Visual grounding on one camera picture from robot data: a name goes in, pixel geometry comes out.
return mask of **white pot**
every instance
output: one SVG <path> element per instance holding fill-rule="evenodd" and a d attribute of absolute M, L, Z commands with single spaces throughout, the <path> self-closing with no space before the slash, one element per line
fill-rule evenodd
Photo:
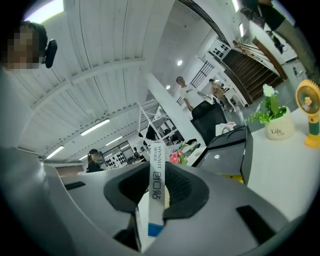
<path fill-rule="evenodd" d="M 269 140 L 284 140 L 291 137 L 295 132 L 294 122 L 291 117 L 289 108 L 286 108 L 286 112 L 283 116 L 271 120 L 265 124 L 266 137 Z"/>

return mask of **staircase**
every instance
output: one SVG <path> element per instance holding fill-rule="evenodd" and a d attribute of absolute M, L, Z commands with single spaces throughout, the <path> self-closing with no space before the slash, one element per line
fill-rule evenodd
<path fill-rule="evenodd" d="M 263 95 L 263 85 L 276 87 L 283 82 L 277 74 L 253 58 L 231 50 L 222 60 L 242 83 L 253 101 Z"/>

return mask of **yellow fan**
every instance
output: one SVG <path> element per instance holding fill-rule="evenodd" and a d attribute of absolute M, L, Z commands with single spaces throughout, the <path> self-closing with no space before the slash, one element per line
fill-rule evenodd
<path fill-rule="evenodd" d="M 310 80 L 302 81 L 295 92 L 296 103 L 308 115 L 309 134 L 304 144 L 317 149 L 320 146 L 319 110 L 320 89 Z"/>

